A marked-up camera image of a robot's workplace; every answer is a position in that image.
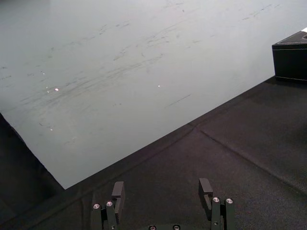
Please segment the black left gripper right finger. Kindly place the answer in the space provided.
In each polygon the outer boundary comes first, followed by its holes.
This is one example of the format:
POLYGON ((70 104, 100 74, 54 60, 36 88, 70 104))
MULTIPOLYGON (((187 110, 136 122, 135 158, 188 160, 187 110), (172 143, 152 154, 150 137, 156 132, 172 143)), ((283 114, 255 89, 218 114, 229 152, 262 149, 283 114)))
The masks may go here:
POLYGON ((208 179, 199 179, 199 198, 211 230, 235 230, 235 205, 232 198, 214 196, 208 179))

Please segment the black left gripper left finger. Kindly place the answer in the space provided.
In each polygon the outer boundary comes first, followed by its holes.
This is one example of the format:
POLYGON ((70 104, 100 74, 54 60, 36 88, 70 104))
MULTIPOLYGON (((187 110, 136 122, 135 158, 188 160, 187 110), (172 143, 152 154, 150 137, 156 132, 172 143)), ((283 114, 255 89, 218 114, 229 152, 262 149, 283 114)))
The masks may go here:
POLYGON ((119 222, 124 203, 124 182, 115 182, 111 199, 104 204, 95 203, 92 205, 92 229, 119 230, 119 222))

